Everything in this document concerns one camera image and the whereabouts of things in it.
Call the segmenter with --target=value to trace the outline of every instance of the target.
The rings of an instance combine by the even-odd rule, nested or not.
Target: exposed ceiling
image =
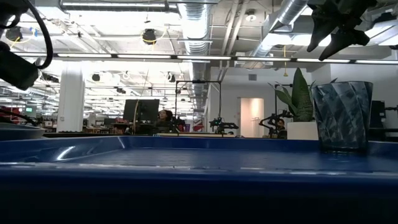
[[[65,0],[74,3],[102,2],[103,4],[112,4],[112,1],[95,0]],[[163,2],[151,2],[154,4],[163,4]],[[387,1],[380,4],[372,13],[364,15],[364,20],[373,20],[376,13],[380,14],[388,9],[395,10],[395,3]],[[35,4],[41,13],[47,28],[52,36],[52,43],[55,53],[90,53],[90,54],[186,54],[185,39],[183,38],[182,20],[178,13],[175,13],[173,7],[170,12],[161,10],[148,11],[128,9],[127,7],[113,11],[104,11],[95,6],[82,11],[82,7],[69,7],[67,11],[62,11],[57,6],[58,1],[36,0]],[[210,36],[210,55],[219,55],[223,47],[224,36],[227,30],[228,21],[231,19],[231,8],[233,0],[222,0],[214,4],[211,8]],[[262,29],[266,16],[277,12],[281,1],[259,0],[249,1],[247,10],[253,11],[256,19],[249,21],[243,19],[238,32],[232,54],[247,54],[254,50],[262,41]],[[239,16],[242,4],[238,6],[236,18]],[[306,10],[297,19],[293,31],[289,38],[294,40],[295,36],[307,34],[310,35],[313,23],[310,18],[310,11]],[[368,30],[367,22],[364,22],[362,30]],[[45,52],[45,43],[43,35],[35,19],[28,13],[21,17],[19,23],[23,39],[21,43],[12,43],[6,39],[5,35],[2,41],[12,46],[14,52]],[[142,34],[146,29],[154,29],[157,36],[157,42],[154,45],[148,45],[142,40]],[[372,36],[372,42],[368,47],[349,47],[342,50],[332,58],[358,59],[358,58],[385,58],[389,52],[388,46],[379,46],[385,40],[394,38],[398,34],[396,26],[390,26],[384,30],[369,31]],[[275,57],[308,57],[317,58],[323,50],[321,47],[312,53],[306,51],[306,46],[298,42],[288,42],[283,47],[283,33],[276,32],[275,46],[271,53]],[[145,96],[149,98],[161,99],[161,108],[174,110],[175,84],[170,83],[165,76],[169,73],[175,75],[177,80],[191,80],[190,62],[87,62],[90,64],[91,73],[86,77],[86,97],[85,111],[97,112],[102,114],[122,114],[124,100],[126,98],[137,98]],[[288,64],[287,67],[302,67],[309,71],[316,66],[313,63]],[[53,61],[53,64],[45,70],[58,80],[61,80],[61,72],[64,64],[61,60]],[[274,62],[268,66],[278,70],[285,67],[285,63]],[[238,70],[245,68],[230,68],[226,75],[237,75]],[[110,77],[112,82],[94,82],[92,74],[99,73],[101,77]],[[23,106],[34,105],[41,106],[39,110],[45,114],[53,113],[57,110],[59,83],[51,81],[37,80],[35,86],[29,91],[20,91],[10,87],[7,83],[0,83],[0,105]],[[126,94],[118,93],[113,86],[119,86],[126,90]],[[182,90],[179,95],[178,111],[181,114],[189,116],[194,115],[195,99],[192,93],[191,84],[185,85],[186,90]]]

